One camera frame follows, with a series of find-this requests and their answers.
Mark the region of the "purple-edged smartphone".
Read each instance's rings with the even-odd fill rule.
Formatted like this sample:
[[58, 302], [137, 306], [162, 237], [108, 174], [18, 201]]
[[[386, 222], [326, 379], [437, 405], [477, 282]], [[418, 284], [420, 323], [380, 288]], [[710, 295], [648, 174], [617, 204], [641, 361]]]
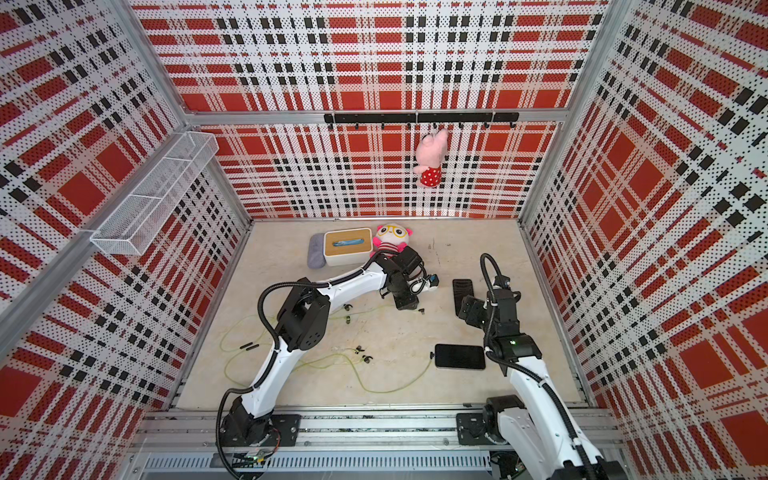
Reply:
[[480, 346], [436, 344], [434, 362], [437, 368], [484, 370], [486, 357]]

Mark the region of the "white-edged smartphone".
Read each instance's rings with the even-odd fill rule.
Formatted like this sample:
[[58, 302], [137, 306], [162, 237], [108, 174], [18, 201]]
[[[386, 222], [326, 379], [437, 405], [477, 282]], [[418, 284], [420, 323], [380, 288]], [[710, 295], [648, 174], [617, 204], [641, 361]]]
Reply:
[[454, 301], [454, 311], [457, 317], [460, 316], [462, 304], [466, 297], [474, 296], [474, 285], [471, 279], [453, 279], [452, 292]]

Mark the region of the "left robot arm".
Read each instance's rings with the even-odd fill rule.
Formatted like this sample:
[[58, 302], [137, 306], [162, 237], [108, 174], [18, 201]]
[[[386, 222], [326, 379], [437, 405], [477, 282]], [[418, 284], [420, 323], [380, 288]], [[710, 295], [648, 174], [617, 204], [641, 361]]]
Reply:
[[218, 447], [246, 447], [273, 429], [277, 398], [301, 357], [323, 339], [330, 314], [366, 294], [388, 294], [400, 310], [418, 307], [418, 281], [426, 282], [424, 262], [413, 248], [375, 253], [361, 267], [336, 278], [301, 278], [268, 286], [257, 314], [272, 339], [270, 353], [250, 385], [228, 389], [216, 418]]

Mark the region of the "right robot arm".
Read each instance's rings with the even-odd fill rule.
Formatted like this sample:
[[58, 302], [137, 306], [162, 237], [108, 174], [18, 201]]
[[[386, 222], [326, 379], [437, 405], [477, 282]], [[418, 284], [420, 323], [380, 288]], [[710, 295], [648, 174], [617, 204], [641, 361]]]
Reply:
[[492, 255], [481, 254], [479, 263], [486, 298], [465, 297], [459, 317], [483, 331], [485, 357], [514, 389], [487, 401], [487, 434], [509, 444], [534, 479], [626, 479], [622, 463], [606, 459], [578, 425], [540, 348], [521, 330], [517, 304], [522, 294], [511, 288]]

